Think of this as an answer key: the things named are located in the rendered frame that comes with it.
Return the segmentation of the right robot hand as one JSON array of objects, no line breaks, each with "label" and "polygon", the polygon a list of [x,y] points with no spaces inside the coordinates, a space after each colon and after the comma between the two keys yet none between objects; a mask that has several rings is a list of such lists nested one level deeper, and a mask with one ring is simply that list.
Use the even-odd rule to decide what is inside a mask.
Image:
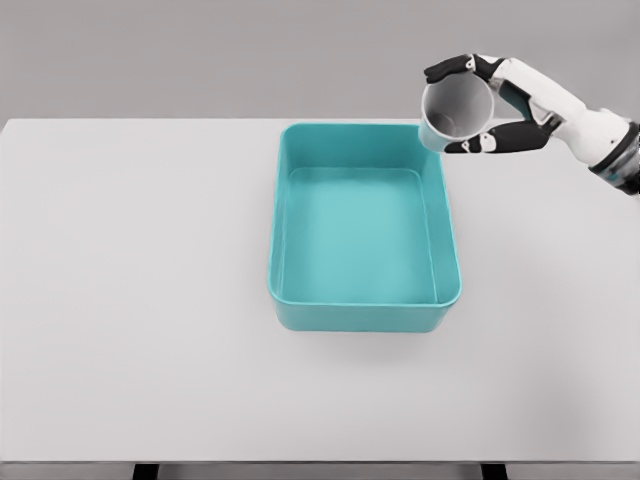
[{"label": "right robot hand", "polygon": [[538,70],[516,58],[468,53],[445,59],[424,70],[426,83],[470,72],[523,119],[494,126],[460,142],[448,144],[447,153],[514,153],[543,148],[552,134],[582,114],[586,105]]}]

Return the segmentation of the teal paper cup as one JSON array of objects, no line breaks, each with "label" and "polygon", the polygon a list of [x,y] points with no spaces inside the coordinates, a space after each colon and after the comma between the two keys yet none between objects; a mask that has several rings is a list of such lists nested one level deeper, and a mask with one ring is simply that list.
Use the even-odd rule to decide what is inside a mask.
[{"label": "teal paper cup", "polygon": [[443,152],[483,132],[494,110],[494,94],[484,80],[473,73],[449,75],[423,91],[419,139],[428,150]]}]

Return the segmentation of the teal rectangular basket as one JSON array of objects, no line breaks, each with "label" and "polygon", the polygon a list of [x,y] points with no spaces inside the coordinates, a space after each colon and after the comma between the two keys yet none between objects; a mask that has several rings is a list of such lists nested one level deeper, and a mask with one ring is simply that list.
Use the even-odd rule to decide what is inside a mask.
[{"label": "teal rectangular basket", "polygon": [[441,324],[462,276],[442,160],[416,125],[308,121],[282,131],[267,288],[292,331]]}]

